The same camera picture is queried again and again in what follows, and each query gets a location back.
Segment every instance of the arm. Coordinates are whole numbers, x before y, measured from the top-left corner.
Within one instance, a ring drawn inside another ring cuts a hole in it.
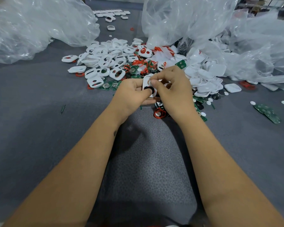
[[[109,106],[4,223],[10,226],[85,226],[119,126],[147,99],[141,79],[124,80]]]
[[[171,82],[166,88],[163,83]],[[193,104],[191,85],[177,66],[151,78],[165,109],[185,137],[202,203],[213,226],[284,226],[284,219],[225,151]]]

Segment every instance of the hand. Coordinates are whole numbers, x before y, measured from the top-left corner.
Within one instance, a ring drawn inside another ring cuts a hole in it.
[[[196,112],[191,84],[178,66],[165,68],[162,72],[153,75],[150,80],[152,86],[157,89],[164,108],[178,124],[185,122],[187,115]]]
[[[120,124],[134,113],[141,105],[154,104],[160,98],[149,98],[151,89],[142,91],[143,79],[126,79],[119,85],[114,98],[108,105],[108,109],[120,119]]]

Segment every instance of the gray work table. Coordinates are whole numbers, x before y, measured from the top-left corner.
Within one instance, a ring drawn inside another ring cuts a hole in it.
[[[112,2],[106,3],[95,1],[93,9],[112,8]],[[129,20],[116,17],[107,23],[99,18],[97,40],[107,41],[109,35],[129,43],[134,37],[145,39],[142,12],[133,8]],[[107,31],[107,25],[116,31]],[[85,78],[67,72],[73,65],[61,62],[85,49],[54,41],[32,61],[0,64],[0,221],[79,141],[113,97],[113,91],[88,90]],[[217,139],[284,217],[282,100],[284,91],[258,85],[256,91],[243,89],[214,100],[216,110],[205,105],[203,111]],[[273,124],[250,101],[271,106],[282,122]],[[187,224],[201,207],[181,130],[170,117],[155,119],[153,107],[137,110],[117,133],[90,221]]]

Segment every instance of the forearm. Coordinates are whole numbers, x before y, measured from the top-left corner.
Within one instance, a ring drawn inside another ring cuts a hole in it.
[[[4,226],[84,226],[120,123],[106,109]]]
[[[284,219],[193,112],[179,124],[213,226],[284,226]]]

